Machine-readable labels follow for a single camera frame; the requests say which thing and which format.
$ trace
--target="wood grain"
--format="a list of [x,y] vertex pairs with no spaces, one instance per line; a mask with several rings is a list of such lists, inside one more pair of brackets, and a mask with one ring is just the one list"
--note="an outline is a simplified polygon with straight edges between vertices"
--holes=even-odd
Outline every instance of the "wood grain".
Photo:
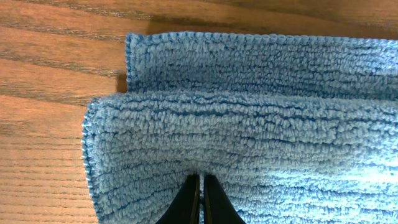
[[0,223],[97,223],[86,104],[126,91],[127,32],[182,30],[398,39],[398,2],[0,1]]

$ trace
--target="folded towel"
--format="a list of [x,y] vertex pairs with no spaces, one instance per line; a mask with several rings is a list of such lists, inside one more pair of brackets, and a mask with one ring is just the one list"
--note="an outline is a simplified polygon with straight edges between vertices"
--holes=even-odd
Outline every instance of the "folded towel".
[[100,223],[155,223],[192,173],[246,223],[397,223],[398,42],[127,35],[129,93],[94,99]]

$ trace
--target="tabletop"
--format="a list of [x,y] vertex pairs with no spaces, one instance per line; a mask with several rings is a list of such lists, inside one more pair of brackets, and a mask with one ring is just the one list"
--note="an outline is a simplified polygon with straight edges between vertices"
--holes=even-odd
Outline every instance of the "tabletop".
[[398,39],[398,1],[1,0],[0,223],[97,223],[86,105],[126,91],[128,32],[183,30]]

